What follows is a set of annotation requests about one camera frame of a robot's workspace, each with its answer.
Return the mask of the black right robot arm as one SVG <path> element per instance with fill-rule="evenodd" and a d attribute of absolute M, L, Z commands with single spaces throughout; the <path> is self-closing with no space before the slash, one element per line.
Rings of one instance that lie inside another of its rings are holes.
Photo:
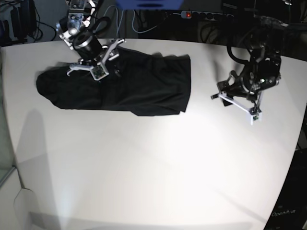
<path fill-rule="evenodd" d="M 67 16 L 56 24 L 60 39 L 76 51 L 80 58 L 69 66 L 67 75 L 74 71 L 88 71 L 95 81 L 109 75 L 106 63 L 119 57 L 118 46 L 125 43 L 123 38 L 115 38 L 101 45 L 97 36 L 109 29 L 111 20 L 103 16 L 96 18 L 102 0 L 68 0 Z"/>

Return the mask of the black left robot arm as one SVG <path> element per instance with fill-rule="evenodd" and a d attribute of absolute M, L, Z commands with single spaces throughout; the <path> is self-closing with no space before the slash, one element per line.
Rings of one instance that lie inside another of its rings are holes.
<path fill-rule="evenodd" d="M 226 46 L 230 58 L 242 64 L 243 70 L 237 74 L 229 73 L 227 80 L 217 83 L 219 92 L 211 99 L 221 99 L 224 106 L 235 105 L 246 112 L 253 121 L 260 119 L 263 92 L 279 84 L 281 79 L 281 46 L 283 32 L 288 27 L 278 19 L 268 16 L 256 16 L 255 26 L 242 38 L 250 39 L 246 47 L 249 60 L 236 57 L 232 52 L 232 44 Z"/>

